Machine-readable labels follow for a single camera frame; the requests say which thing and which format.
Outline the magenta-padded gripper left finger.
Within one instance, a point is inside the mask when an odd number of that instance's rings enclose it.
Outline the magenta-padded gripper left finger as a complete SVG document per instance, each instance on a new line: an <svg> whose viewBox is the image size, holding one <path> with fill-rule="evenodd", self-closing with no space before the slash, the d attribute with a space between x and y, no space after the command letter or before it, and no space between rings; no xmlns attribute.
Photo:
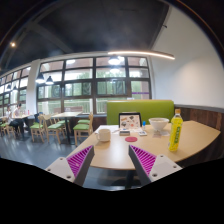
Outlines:
<svg viewBox="0 0 224 224"><path fill-rule="evenodd" d="M94 146L90 145L68 158L59 157L46 170L67 181L82 186L93 157Z"/></svg>

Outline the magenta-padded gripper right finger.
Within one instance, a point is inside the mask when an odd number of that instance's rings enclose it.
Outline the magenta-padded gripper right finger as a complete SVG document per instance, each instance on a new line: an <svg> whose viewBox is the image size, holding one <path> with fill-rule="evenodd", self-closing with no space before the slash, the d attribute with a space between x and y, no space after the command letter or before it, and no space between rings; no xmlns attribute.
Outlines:
<svg viewBox="0 0 224 224"><path fill-rule="evenodd" d="M129 146L129 156L143 186L181 170L181 167L167 156L156 156L133 145Z"/></svg>

